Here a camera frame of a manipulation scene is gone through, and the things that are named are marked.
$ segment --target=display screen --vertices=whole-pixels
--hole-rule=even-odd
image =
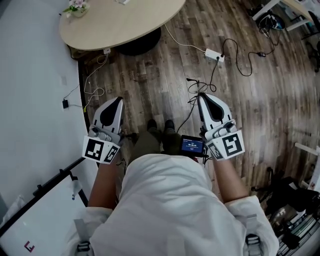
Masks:
[[[182,139],[182,148],[183,151],[202,153],[203,150],[203,142],[199,140],[193,139]]]

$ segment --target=black cable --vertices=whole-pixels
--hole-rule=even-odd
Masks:
[[[233,39],[231,39],[231,38],[227,38],[227,39],[224,40],[223,45],[222,45],[222,55],[221,55],[221,56],[224,56],[224,55],[225,55],[225,44],[226,44],[226,42],[227,42],[228,40],[234,42],[235,45],[236,45],[236,54],[235,54],[235,64],[236,64],[236,68],[238,69],[238,71],[240,72],[240,74],[241,74],[242,76],[244,76],[244,77],[250,77],[250,76],[252,75],[252,73],[253,73],[253,68],[252,68],[252,62],[251,62],[251,59],[250,59],[250,54],[259,55],[259,53],[258,53],[258,52],[254,52],[254,51],[250,51],[250,52],[248,53],[248,59],[249,59],[249,62],[250,62],[250,74],[244,74],[244,73],[242,73],[242,71],[240,70],[239,65],[238,65],[239,45],[238,45],[238,43],[237,43],[235,40],[233,40]]]
[[[63,98],[63,100],[65,100],[66,97],[68,97],[68,96],[69,96],[74,90],[76,90],[78,87],[79,87],[79,84],[78,84],[78,86],[77,86],[76,88],[74,88],[72,91],[70,91],[69,94]]]
[[[210,90],[211,90],[211,92],[213,92],[213,93],[215,93],[215,92],[217,91],[217,87],[216,87],[214,84],[211,84],[211,83],[212,83],[212,78],[214,77],[214,72],[215,72],[215,70],[216,70],[216,67],[217,67],[217,65],[218,65],[218,62],[219,62],[219,57],[217,57],[216,64],[215,64],[215,66],[214,66],[214,68],[213,68],[213,71],[212,71],[212,74],[211,74],[210,83],[209,83]]]
[[[207,163],[208,160],[212,160],[212,157],[208,157],[208,158],[206,158],[206,159],[204,160],[204,163],[203,163],[204,166],[206,166],[206,163]]]
[[[178,130],[176,130],[176,133],[178,133],[179,130],[180,130],[180,128],[186,123],[186,121],[188,121],[188,119],[190,118],[190,116],[191,116],[192,111],[194,110],[194,108],[195,108],[195,105],[193,105],[193,107],[191,108],[191,111],[190,111],[188,117],[186,118],[186,120],[184,120],[184,122],[179,126]]]
[[[77,61],[77,59],[76,59],[76,58],[72,57],[72,52],[71,52],[71,48],[70,48],[70,46],[69,46],[69,45],[66,45],[66,46],[68,46],[68,48],[69,48],[69,51],[70,51],[70,58],[71,58],[71,59],[73,59],[73,60],[75,60],[75,61]]]
[[[190,85],[190,86],[188,87],[188,89],[187,89],[187,90],[188,90],[188,93],[190,93],[190,94],[196,94],[196,96],[192,97],[192,98],[187,102],[187,103],[190,103],[190,104],[192,105],[191,111],[190,111],[188,117],[187,117],[187,118],[183,121],[183,123],[179,126],[178,130],[176,130],[176,133],[179,132],[180,128],[181,128],[181,127],[188,121],[188,119],[190,118],[190,116],[191,116],[191,114],[192,114],[192,111],[194,110],[195,106],[197,105],[197,104],[196,104],[196,101],[197,101],[198,95],[199,95],[200,93],[204,93],[208,88],[210,88],[211,92],[213,92],[213,93],[215,93],[215,92],[217,91],[217,87],[216,87],[214,84],[212,84],[212,79],[213,79],[213,77],[214,77],[214,73],[215,73],[216,67],[217,67],[217,65],[218,65],[218,62],[219,62],[219,59],[217,59],[217,62],[216,62],[215,66],[214,66],[214,68],[213,68],[213,70],[212,70],[211,79],[210,79],[210,83],[209,83],[209,84],[207,84],[207,83],[205,83],[205,82],[196,81],[194,84],[192,84],[192,85]],[[190,91],[190,88],[193,87],[193,86],[195,86],[195,85],[197,86],[197,91],[196,91],[196,92],[191,92],[191,91]]]
[[[276,43],[274,43],[274,41],[272,40],[271,35],[270,35],[270,34],[268,35],[268,39],[270,40],[273,49],[272,49],[270,52],[265,53],[265,55],[272,54],[272,53],[276,50],[276,46],[278,46],[278,45],[279,45],[279,42],[280,42],[281,34],[282,34],[282,33],[281,33],[281,31],[280,31],[279,36],[278,36],[278,40],[277,40]]]
[[[116,165],[116,166],[120,166],[120,165],[122,165],[122,163],[124,163],[124,168],[123,168],[123,170],[124,170],[124,174],[126,174],[127,162],[126,162],[126,160],[125,160],[124,158],[122,158],[122,160],[121,160],[120,162],[116,163],[115,165]]]
[[[207,147],[205,147],[204,149],[205,149],[204,155],[206,155],[208,153],[208,149],[207,149]],[[205,160],[206,160],[205,157],[203,157],[202,164],[205,164]]]

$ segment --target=beige tabletop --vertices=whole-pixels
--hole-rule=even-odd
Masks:
[[[79,50],[101,50],[140,38],[175,16],[186,0],[90,0],[89,11],[80,18],[62,14],[62,40]]]

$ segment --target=electrical cord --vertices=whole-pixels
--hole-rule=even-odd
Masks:
[[[122,160],[120,162],[117,162],[115,163],[116,166],[120,166],[122,165],[122,163],[124,163],[124,167],[123,167],[123,170],[124,170],[124,174],[126,174],[126,171],[127,171],[127,162],[124,158],[122,158]]]
[[[72,52],[71,52],[70,46],[69,46],[69,45],[66,45],[66,46],[68,46],[68,48],[69,48],[70,58],[73,59],[73,60],[75,60],[75,61],[77,61],[77,59],[72,56]]]
[[[99,57],[96,59],[96,62],[97,62],[98,64],[100,64],[100,66],[97,67],[91,74],[89,74],[89,75],[87,76],[86,80],[85,80],[83,91],[84,91],[85,94],[92,95],[92,96],[90,97],[88,103],[87,103],[84,107],[83,107],[83,106],[80,106],[80,105],[74,105],[74,104],[69,104],[69,106],[76,106],[76,107],[86,108],[86,107],[90,104],[90,101],[91,101],[91,99],[92,99],[93,97],[95,97],[95,96],[100,97],[100,96],[102,96],[102,95],[105,94],[105,89],[103,89],[103,88],[101,88],[101,87],[96,88],[93,92],[88,92],[88,91],[86,91],[86,86],[87,86],[87,82],[88,82],[89,77],[91,77],[98,69],[100,69],[104,64],[106,64],[107,59],[108,59],[108,56],[109,56],[109,54],[101,55],[101,56],[99,56]],[[103,62],[99,62],[99,58],[101,58],[101,57],[105,57],[105,59],[104,59]],[[77,85],[76,88],[74,88],[73,90],[71,90],[71,91],[69,92],[69,94],[63,98],[63,100],[65,100],[65,99],[66,99],[74,90],[76,90],[78,87],[79,87],[79,84]],[[95,92],[98,91],[98,90],[102,90],[102,93],[101,93],[101,94],[98,94],[98,95],[95,95]]]
[[[281,33],[281,31],[280,31],[279,37],[278,37],[278,40],[277,40],[277,43],[274,43],[274,42],[273,42],[273,40],[272,40],[272,38],[271,38],[270,35],[268,36],[268,39],[270,40],[271,45],[272,45],[272,50],[271,50],[271,51],[269,51],[269,52],[267,52],[267,53],[262,52],[262,51],[260,51],[260,52],[250,51],[250,52],[248,53],[247,56],[248,56],[249,63],[250,63],[250,72],[249,72],[249,74],[244,74],[244,73],[240,70],[240,68],[239,68],[239,62],[238,62],[239,45],[238,45],[238,43],[237,43],[235,40],[233,40],[233,39],[231,39],[231,38],[227,38],[227,39],[224,40],[224,42],[223,42],[223,44],[222,44],[222,55],[221,55],[221,56],[222,56],[222,57],[225,56],[225,44],[226,44],[226,42],[227,42],[228,40],[234,42],[235,45],[236,45],[236,53],[235,53],[235,65],[236,65],[236,68],[238,69],[239,73],[240,73],[242,76],[244,76],[244,77],[250,77],[250,76],[252,75],[252,73],[253,73],[253,67],[252,67],[252,61],[251,61],[251,59],[250,59],[250,54],[256,54],[256,55],[258,55],[259,57],[266,57],[266,56],[272,54],[272,53],[276,50],[276,46],[278,46],[278,44],[279,44],[279,42],[280,42],[281,34],[282,34],[282,33]]]
[[[206,167],[206,163],[208,162],[208,160],[212,160],[212,157],[203,158],[204,167]]]
[[[205,149],[204,155],[206,155],[208,153],[208,149],[206,147],[204,149]],[[206,160],[205,157],[202,158],[202,164],[205,164],[205,160]]]
[[[168,31],[169,35],[172,37],[172,39],[173,39],[178,45],[180,45],[180,46],[190,46],[190,47],[196,48],[197,50],[199,50],[199,51],[201,51],[201,52],[203,52],[203,53],[206,53],[206,51],[201,50],[200,48],[198,48],[198,47],[196,47],[196,46],[194,46],[194,45],[182,44],[182,43],[177,42],[177,40],[173,37],[173,35],[170,33],[169,29],[167,28],[167,25],[164,24],[164,26],[165,26],[166,30]]]
[[[86,78],[86,80],[85,80],[83,91],[84,91],[85,94],[92,95],[92,96],[90,97],[87,105],[84,106],[85,108],[90,104],[90,101],[91,101],[91,99],[92,99],[93,97],[95,97],[95,96],[100,97],[100,96],[102,96],[102,95],[105,94],[105,89],[103,89],[103,88],[101,88],[101,87],[97,87],[93,92],[88,92],[88,91],[86,91],[87,81],[88,81],[89,77],[91,77],[98,69],[102,68],[102,67],[106,64],[109,54],[107,53],[107,54],[104,55],[104,56],[105,56],[105,59],[104,59],[104,61],[103,61],[102,63],[99,62],[99,58],[100,58],[100,57],[103,57],[103,56],[99,56],[99,57],[97,58],[96,62],[97,62],[98,64],[100,64],[100,66],[97,67],[89,76],[87,76],[87,78]],[[98,91],[98,90],[102,90],[102,93],[101,93],[101,94],[98,94],[98,95],[97,95],[97,94],[95,95],[96,91]]]
[[[192,105],[191,111],[190,111],[189,115],[187,116],[187,118],[183,121],[183,123],[182,123],[182,124],[179,126],[179,128],[176,130],[176,133],[179,132],[180,128],[181,128],[181,127],[188,121],[188,119],[190,118],[190,116],[191,116],[191,114],[192,114],[195,106],[197,105],[197,104],[196,104],[196,101],[197,101],[198,95],[199,95],[200,93],[204,93],[208,88],[210,88],[210,90],[211,90],[213,93],[215,93],[215,92],[217,91],[217,87],[216,87],[214,84],[212,84],[212,79],[213,79],[213,77],[214,77],[214,73],[215,73],[216,67],[217,67],[217,65],[218,65],[218,62],[219,62],[219,57],[218,57],[218,60],[217,60],[217,62],[216,62],[216,64],[215,64],[213,70],[212,70],[211,79],[210,79],[210,83],[209,83],[209,84],[207,84],[207,83],[205,83],[205,82],[200,82],[199,80],[194,80],[194,79],[189,79],[189,78],[186,79],[188,82],[190,82],[190,81],[195,81],[195,83],[193,83],[192,85],[190,85],[187,90],[188,90],[188,92],[189,92],[190,94],[196,94],[196,96],[192,97],[192,98],[187,102],[187,103],[190,103],[190,105]],[[195,85],[197,86],[196,92],[190,91],[190,89],[191,89],[193,86],[195,86]]]

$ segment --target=person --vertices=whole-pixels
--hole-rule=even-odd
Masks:
[[[180,139],[172,120],[163,134],[154,120],[148,122],[133,148],[118,204],[117,166],[101,164],[88,207],[78,216],[82,228],[72,224],[63,255],[249,255],[246,220],[254,216],[261,255],[275,256],[278,239],[232,163],[213,160],[220,201],[203,165],[178,155]]]

